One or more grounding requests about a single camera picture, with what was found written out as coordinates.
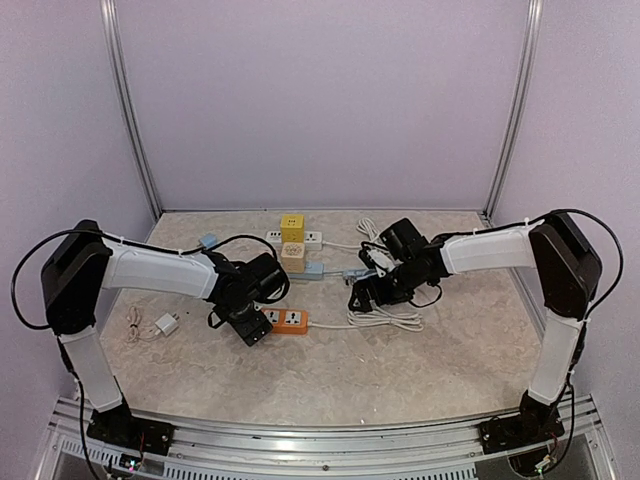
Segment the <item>orange power strip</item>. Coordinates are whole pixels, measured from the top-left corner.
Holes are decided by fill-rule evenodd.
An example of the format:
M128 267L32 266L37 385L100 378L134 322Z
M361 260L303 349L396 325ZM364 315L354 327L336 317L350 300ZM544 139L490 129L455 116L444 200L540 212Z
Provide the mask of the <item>orange power strip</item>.
M321 324L309 319L306 310L287 310L282 308L262 308L272 326L272 331L278 335L306 335L310 328L323 330L355 330L377 327L394 327L400 330L419 333L424 330L424 323L419 314L394 314L379 307L369 313L349 312L347 323L341 325Z

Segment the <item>blue power strip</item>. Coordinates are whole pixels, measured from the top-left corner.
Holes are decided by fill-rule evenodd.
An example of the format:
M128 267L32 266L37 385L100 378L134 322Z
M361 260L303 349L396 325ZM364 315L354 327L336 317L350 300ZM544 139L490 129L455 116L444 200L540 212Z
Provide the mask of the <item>blue power strip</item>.
M300 281L322 281L327 278L341 278L347 285L356 281L375 275L373 269L342 269L327 270L322 262L307 262L302 273L289 272L288 277L292 280Z

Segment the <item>white power strip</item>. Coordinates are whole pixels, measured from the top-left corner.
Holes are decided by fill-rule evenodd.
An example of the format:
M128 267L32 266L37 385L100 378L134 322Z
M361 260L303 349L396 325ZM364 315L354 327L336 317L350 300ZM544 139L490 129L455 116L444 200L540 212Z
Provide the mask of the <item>white power strip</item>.
M372 219L367 217L361 218L356 225L356 230L361 235L364 235L368 242L381 245L380 231ZM280 246L282 244L282 233L280 230L267 231L264 239L271 245ZM313 230L304 231L304 244L308 251L320 251L323 247L344 250L358 250L361 247L360 242L356 242L355 244L331 242L324 238L321 231Z

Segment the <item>white charger with cable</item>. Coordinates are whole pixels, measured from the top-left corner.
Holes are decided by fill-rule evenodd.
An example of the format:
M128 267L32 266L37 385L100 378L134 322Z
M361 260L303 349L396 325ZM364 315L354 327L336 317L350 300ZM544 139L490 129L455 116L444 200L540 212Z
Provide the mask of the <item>white charger with cable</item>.
M179 327L178 317L168 313L160 316L152 325L144 325L143 315L135 306L131 307L128 311L127 323L127 342L130 344L153 342L161 336L169 337Z

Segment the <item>beige cube socket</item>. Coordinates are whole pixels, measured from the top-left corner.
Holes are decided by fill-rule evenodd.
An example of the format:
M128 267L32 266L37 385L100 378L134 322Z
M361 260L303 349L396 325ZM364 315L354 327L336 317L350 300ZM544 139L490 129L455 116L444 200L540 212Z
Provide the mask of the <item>beige cube socket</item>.
M301 274L306 269L306 247L304 243L284 242L280 254L281 264L288 273Z

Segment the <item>blue plug adapter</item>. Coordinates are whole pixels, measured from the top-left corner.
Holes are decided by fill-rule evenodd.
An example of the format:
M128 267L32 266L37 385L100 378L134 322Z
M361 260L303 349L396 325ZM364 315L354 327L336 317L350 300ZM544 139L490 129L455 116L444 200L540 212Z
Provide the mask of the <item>blue plug adapter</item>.
M214 234L206 234L199 239L199 245L204 249L212 248L218 244L218 238Z

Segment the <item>yellow cube socket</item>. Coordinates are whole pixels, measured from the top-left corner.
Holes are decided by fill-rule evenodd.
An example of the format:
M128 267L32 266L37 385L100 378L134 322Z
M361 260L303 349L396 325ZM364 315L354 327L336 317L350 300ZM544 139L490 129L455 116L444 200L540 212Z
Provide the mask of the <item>yellow cube socket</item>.
M305 227L303 214L284 214L280 222L281 241L283 243L303 243Z

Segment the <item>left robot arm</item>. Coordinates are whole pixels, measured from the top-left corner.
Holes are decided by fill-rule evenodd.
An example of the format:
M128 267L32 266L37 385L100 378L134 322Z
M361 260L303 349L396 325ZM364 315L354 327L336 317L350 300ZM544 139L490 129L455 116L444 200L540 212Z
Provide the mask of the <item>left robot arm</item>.
M231 325L252 346L272 329L264 305L283 300L290 280L270 248L250 261L232 261L220 247L173 250L108 234L89 219L56 232L33 246L18 262L10 281L10 298L18 320L18 277L25 264L46 244L56 250L41 268L45 307L43 329L57 338L61 356L76 379L82 399L89 401L102 430L121 445L140 434L124 393L112 373L96 329L95 309L102 291L133 289L179 294L212 306L210 327Z

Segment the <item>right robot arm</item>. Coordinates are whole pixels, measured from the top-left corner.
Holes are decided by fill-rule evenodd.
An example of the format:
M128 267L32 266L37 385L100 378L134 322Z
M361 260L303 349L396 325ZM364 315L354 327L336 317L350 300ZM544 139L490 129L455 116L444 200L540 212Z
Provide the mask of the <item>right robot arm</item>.
M440 234L433 239L403 218L382 231L380 239L377 246L361 245L361 260L374 272L354 283L348 303L353 313L409 303L418 287L438 287L442 279L453 275L536 270L546 311L544 336L533 378L511 423L518 442L535 442L549 429L579 360L602 274L600 257L568 212L556 210L531 222ZM389 254L394 265L379 265L372 255L375 249Z

